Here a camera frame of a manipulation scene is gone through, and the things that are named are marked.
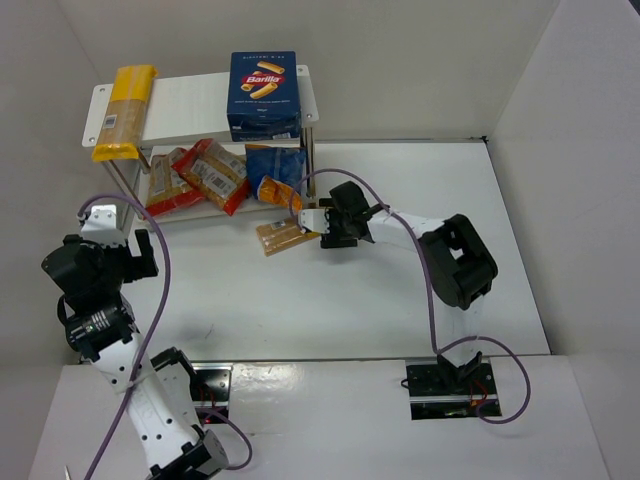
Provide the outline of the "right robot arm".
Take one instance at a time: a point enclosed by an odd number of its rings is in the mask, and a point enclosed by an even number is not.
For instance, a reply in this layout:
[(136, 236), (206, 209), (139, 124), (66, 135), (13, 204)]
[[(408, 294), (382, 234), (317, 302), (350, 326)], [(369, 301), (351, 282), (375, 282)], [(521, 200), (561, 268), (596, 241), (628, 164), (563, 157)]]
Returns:
[(482, 360), (477, 346), (484, 297), (497, 277), (497, 264), (470, 220), (456, 214), (427, 219), (388, 206), (371, 205), (352, 181), (319, 201), (321, 214), (299, 220), (321, 234), (321, 247), (355, 247), (360, 241), (412, 250), (431, 287), (428, 320), (439, 376), (453, 387), (471, 377)]

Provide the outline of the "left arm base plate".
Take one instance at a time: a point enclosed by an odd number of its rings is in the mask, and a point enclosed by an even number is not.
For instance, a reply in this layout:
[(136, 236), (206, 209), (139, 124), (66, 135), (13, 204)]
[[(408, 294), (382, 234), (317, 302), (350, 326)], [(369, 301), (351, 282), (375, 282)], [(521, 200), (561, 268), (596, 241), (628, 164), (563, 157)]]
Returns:
[(222, 424), (220, 416), (229, 417), (233, 365), (230, 363), (195, 362), (190, 380), (190, 395), (200, 422)]

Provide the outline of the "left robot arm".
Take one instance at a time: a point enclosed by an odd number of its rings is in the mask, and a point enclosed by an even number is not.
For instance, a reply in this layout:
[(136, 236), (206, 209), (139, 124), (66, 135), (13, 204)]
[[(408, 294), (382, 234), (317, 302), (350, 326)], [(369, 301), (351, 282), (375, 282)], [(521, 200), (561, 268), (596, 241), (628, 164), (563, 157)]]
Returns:
[(126, 401), (150, 478), (210, 479), (229, 460), (196, 414), (191, 365), (176, 348), (154, 358), (139, 352), (144, 337), (121, 287), (157, 276), (158, 267), (147, 231), (135, 235), (139, 255), (126, 242), (107, 246), (68, 235), (42, 269), (63, 292), (57, 313), (68, 344)]

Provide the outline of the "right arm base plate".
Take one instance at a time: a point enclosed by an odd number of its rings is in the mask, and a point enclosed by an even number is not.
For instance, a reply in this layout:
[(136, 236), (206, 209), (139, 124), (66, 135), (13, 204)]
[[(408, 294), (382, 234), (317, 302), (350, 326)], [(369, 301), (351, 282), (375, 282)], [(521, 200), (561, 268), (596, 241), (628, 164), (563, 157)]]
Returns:
[(461, 384), (447, 386), (442, 369), (432, 361), (407, 362), (406, 375), (400, 384), (408, 391), (411, 419), (444, 420), (475, 418), (476, 409), (490, 418), (502, 416), (493, 375), (488, 361)]

